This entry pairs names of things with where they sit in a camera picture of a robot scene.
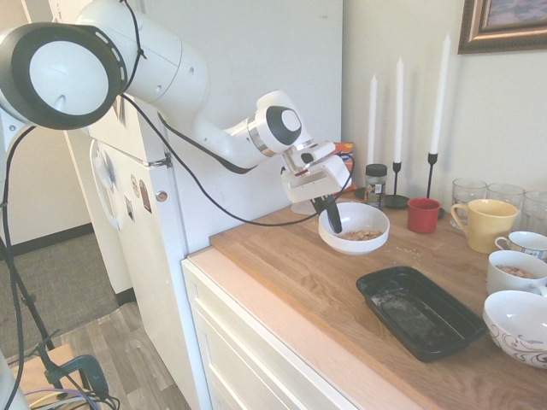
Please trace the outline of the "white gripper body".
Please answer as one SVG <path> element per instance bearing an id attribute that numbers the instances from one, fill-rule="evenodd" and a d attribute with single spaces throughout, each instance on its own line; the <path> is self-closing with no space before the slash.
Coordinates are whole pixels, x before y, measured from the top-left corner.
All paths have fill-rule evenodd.
<path id="1" fill-rule="evenodd" d="M 332 155 L 299 175 L 284 171 L 281 180 L 288 198 L 297 203 L 338 193 L 350 184 L 351 176 L 343 159 Z"/>

